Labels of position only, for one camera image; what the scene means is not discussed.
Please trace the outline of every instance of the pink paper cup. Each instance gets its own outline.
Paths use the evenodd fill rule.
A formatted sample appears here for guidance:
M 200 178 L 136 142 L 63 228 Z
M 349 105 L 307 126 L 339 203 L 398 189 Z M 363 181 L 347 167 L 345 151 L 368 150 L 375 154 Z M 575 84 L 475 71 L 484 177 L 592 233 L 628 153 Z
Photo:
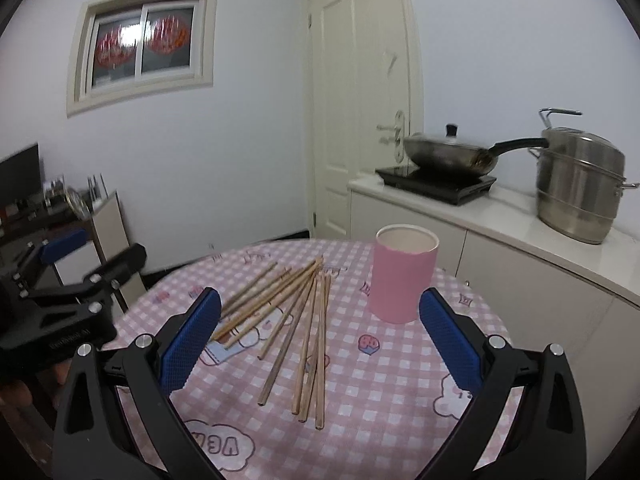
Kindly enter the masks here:
M 418 319 L 418 301 L 431 285 L 439 245 L 434 233 L 415 225 L 378 231 L 367 303 L 375 316 L 395 324 Z

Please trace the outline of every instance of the pan lid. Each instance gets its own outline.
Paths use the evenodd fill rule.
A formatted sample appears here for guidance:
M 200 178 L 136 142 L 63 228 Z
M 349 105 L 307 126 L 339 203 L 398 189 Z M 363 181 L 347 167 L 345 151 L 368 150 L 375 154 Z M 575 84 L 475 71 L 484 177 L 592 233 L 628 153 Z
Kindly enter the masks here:
M 467 148 L 470 150 L 486 150 L 485 146 L 478 146 L 472 142 L 468 142 L 464 139 L 460 139 L 458 137 L 458 125 L 457 124 L 447 124 L 447 135 L 446 137 L 439 136 L 428 136 L 425 134 L 415 134 L 411 137 L 407 137 L 407 139 L 414 139 L 416 141 L 428 141 L 428 142 L 436 142 L 437 144 L 445 144 L 447 146 L 459 146 L 460 148 Z
M 625 155 L 604 137 L 573 128 L 548 128 L 542 135 L 549 141 L 548 153 L 570 156 L 624 178 Z

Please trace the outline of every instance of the round table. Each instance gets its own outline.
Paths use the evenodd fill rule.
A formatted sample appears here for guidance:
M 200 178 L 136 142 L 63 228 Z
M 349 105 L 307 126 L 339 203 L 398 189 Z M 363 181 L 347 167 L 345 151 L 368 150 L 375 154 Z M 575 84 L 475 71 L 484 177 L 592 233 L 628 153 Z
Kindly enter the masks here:
M 257 405 L 280 345 L 277 342 L 264 361 L 256 355 L 281 310 L 228 351 L 209 344 L 185 387 L 172 393 L 171 400 L 228 479 L 413 480 L 455 427 L 470 394 L 455 385 L 419 320 L 392 325 L 367 310 L 371 244 L 272 242 L 204 258 L 165 277 L 141 297 L 118 320 L 118 339 L 110 348 L 127 345 L 141 333 L 158 332 L 170 316 L 186 311 L 205 286 L 218 290 L 224 300 L 271 262 L 279 269 L 302 268 L 320 255 L 324 272 L 333 277 L 324 430 L 315 429 L 313 409 L 304 424 L 290 412 L 304 316 L 267 404 Z M 439 269 L 432 285 L 454 311 L 472 317 L 485 333 L 508 339 L 502 321 L 468 286 Z M 143 456 L 161 465 L 126 388 L 120 397 Z M 497 456 L 517 400 L 514 392 L 479 465 Z

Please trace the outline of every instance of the cartoon print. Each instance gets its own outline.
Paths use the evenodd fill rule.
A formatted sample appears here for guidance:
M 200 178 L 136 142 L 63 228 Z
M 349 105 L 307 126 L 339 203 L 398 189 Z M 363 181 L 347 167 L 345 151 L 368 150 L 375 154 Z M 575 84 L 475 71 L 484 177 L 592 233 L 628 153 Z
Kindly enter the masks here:
M 252 264 L 255 262 L 263 262 L 264 260 L 266 260 L 267 258 L 270 258 L 271 255 L 269 253 L 252 253 L 249 251 L 246 251 L 246 253 L 244 254 L 243 258 L 244 258 L 244 264 L 248 265 L 248 264 Z
M 442 380 L 442 396 L 433 401 L 433 411 L 460 420 L 471 399 L 471 392 L 461 390 L 449 374 Z
M 220 471 L 242 471 L 254 455 L 254 440 L 233 426 L 209 426 L 201 420 L 188 420 L 184 425 Z
M 161 292 L 158 292 L 155 296 L 155 298 L 153 298 L 151 301 L 158 305 L 160 303 L 162 303 L 164 300 L 167 300 L 169 298 L 169 296 L 171 296 L 166 290 L 163 290 Z
M 235 327 L 227 335 L 223 336 L 220 341 L 212 341 L 207 344 L 205 351 L 200 355 L 200 360 L 207 366 L 216 366 L 225 362 L 234 355 L 244 352 L 247 348 L 256 346 L 260 341 L 267 340 L 283 314 L 283 311 L 279 307 L 276 308 L 265 319 L 263 319 L 257 327 L 249 330 L 249 332 L 243 336 L 240 341 L 231 348 L 225 349 L 224 345 L 227 341 L 239 334 L 245 326 L 251 324 L 251 318 L 249 318 L 244 323 Z M 292 321 L 293 316 L 289 314 L 285 322 L 285 326 L 290 325 Z
M 337 278 L 338 276 L 340 276 L 341 272 L 348 269 L 349 267 L 334 267 L 329 265 L 322 266 L 322 270 L 324 270 L 324 273 L 328 274 L 332 278 Z
M 203 287 L 203 286 L 199 286 L 199 285 L 194 286 L 194 287 L 189 291 L 189 297 L 190 297 L 192 300 L 195 300 L 195 299 L 196 299 L 196 298 L 197 298 L 197 297 L 202 293 L 202 291 L 203 291 L 203 290 L 204 290 L 204 287 Z
M 358 339 L 358 350 L 363 354 L 373 355 L 380 350 L 380 341 L 369 334 L 361 335 Z
M 306 363 L 305 363 L 305 372 L 306 373 L 309 373 L 309 369 L 311 368 L 311 359 L 312 359 L 312 357 L 308 357 L 306 359 Z M 331 363 L 331 358 L 327 354 L 324 354 L 324 367 L 327 368 L 330 363 Z
M 364 284 L 360 287 L 360 291 L 364 293 L 365 296 L 368 296 L 371 293 L 371 285 L 369 283 L 364 282 Z
M 464 294 L 462 294 L 462 292 L 460 292 L 460 301 L 458 303 L 461 303 L 464 306 L 471 306 L 472 301 L 473 301 L 473 298 L 465 296 Z

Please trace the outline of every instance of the red paper decoration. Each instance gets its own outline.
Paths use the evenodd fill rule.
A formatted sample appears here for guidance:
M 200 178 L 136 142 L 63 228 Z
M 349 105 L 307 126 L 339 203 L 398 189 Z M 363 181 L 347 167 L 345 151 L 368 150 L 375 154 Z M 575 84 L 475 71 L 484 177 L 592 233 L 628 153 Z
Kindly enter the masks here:
M 148 46 L 156 54 L 172 54 L 188 43 L 189 27 L 177 16 L 167 16 L 155 20 L 151 26 L 151 34 L 146 40 Z
M 117 26 L 95 45 L 95 63 L 102 68 L 114 69 L 127 62 L 135 53 L 135 43 L 122 44 L 122 26 Z

